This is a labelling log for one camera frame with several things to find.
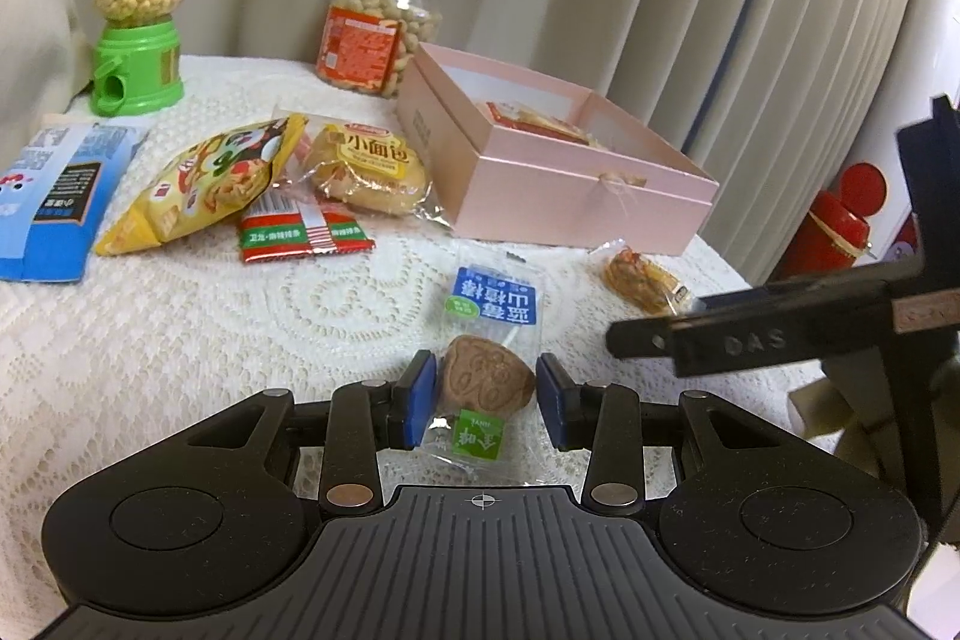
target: green base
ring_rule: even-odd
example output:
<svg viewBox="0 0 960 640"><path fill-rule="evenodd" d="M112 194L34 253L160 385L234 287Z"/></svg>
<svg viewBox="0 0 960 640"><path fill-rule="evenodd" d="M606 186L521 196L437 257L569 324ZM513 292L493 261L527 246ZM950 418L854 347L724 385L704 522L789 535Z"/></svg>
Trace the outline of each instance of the green base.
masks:
<svg viewBox="0 0 960 640"><path fill-rule="evenodd" d="M183 97L173 23L104 29L94 53L90 108L96 114L142 115Z"/></svg>

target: white lace tablecloth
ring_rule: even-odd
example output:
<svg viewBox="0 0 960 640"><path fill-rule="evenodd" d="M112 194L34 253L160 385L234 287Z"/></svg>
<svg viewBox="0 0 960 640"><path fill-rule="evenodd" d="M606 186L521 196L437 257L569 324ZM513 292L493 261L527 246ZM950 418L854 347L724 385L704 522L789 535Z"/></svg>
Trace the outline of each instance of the white lace tablecloth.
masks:
<svg viewBox="0 0 960 640"><path fill-rule="evenodd" d="M330 88L306 64L184 57L186 98L155 127L117 191L109 225L182 148L284 109L394 123L392 104ZM85 100L72 114L88 114ZM64 604L40 550L40 525L69 485L268 386L298 401L338 384L395 379L417 349L443 348L440 302L462 241L416 220L362 220L370 255L243 266L232 226L120 258L92 257L79 285L0 283L0 637L38 632ZM635 316L592 274L586 253L522 247L546 277L544 351L576 380L608 378L645 400L690 387L665 360L618 362L611 321ZM744 287L701 239L663 259L698 295ZM785 394L814 365L700 378L697 387L787 426ZM524 433L530 480L583 480L585 453L555 453L539 421ZM647 459L648 493L673 485L666 453ZM399 482L463 480L423 453L381 453L386 496ZM319 459L301 461L316 491Z"/></svg>

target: snack package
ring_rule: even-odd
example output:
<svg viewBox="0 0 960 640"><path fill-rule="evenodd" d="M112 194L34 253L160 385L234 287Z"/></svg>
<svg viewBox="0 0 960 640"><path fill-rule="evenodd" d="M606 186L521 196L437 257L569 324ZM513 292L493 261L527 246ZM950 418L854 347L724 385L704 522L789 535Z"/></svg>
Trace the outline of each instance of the snack package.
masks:
<svg viewBox="0 0 960 640"><path fill-rule="evenodd" d="M143 129L66 116L44 121L0 176L3 280L80 280L110 196L146 137Z"/></svg>
<svg viewBox="0 0 960 640"><path fill-rule="evenodd" d="M680 280L623 242L611 242L598 250L600 274L607 287L648 316L680 314L693 306L694 298Z"/></svg>
<svg viewBox="0 0 960 640"><path fill-rule="evenodd" d="M589 145L592 148L601 148L597 142L582 128L561 121L551 115L545 115L517 102L507 101L478 101L477 108L497 125L513 128L517 131L526 131L541 137L560 139L573 142L576 145Z"/></svg>
<svg viewBox="0 0 960 640"><path fill-rule="evenodd" d="M284 118L217 134L170 161L97 242L101 256L159 247L242 210L278 177L306 118Z"/></svg>
<svg viewBox="0 0 960 640"><path fill-rule="evenodd" d="M244 263L358 253L375 246L345 205L318 199L304 184L271 186L240 220Z"/></svg>
<svg viewBox="0 0 960 640"><path fill-rule="evenodd" d="M521 430L539 415L533 368L541 339L541 274L515 255L469 244L443 303L450 340L437 417L422 448L478 483L525 485Z"/></svg>
<svg viewBox="0 0 960 640"><path fill-rule="evenodd" d="M416 152L385 128L325 122L302 165L327 199L386 215L410 215L430 194Z"/></svg>

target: green candy dispenser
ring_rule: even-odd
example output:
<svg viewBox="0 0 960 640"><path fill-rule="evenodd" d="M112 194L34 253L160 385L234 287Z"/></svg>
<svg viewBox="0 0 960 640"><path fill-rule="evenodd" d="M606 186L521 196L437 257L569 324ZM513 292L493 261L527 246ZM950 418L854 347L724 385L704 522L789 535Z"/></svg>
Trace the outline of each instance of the green candy dispenser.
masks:
<svg viewBox="0 0 960 640"><path fill-rule="evenodd" d="M142 115L184 97L179 36L183 0L93 0L107 20L93 64L90 107L101 116Z"/></svg>

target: open gift box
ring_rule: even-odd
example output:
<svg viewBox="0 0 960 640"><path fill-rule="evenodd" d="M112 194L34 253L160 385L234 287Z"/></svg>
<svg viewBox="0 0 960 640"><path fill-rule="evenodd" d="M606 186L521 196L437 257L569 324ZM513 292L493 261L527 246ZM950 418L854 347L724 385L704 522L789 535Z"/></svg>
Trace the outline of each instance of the open gift box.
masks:
<svg viewBox="0 0 960 640"><path fill-rule="evenodd" d="M476 102L522 103L604 148L495 124ZM717 183L629 113L587 88L459 50L422 44L397 100L456 234L597 247L625 239L680 255Z"/></svg>

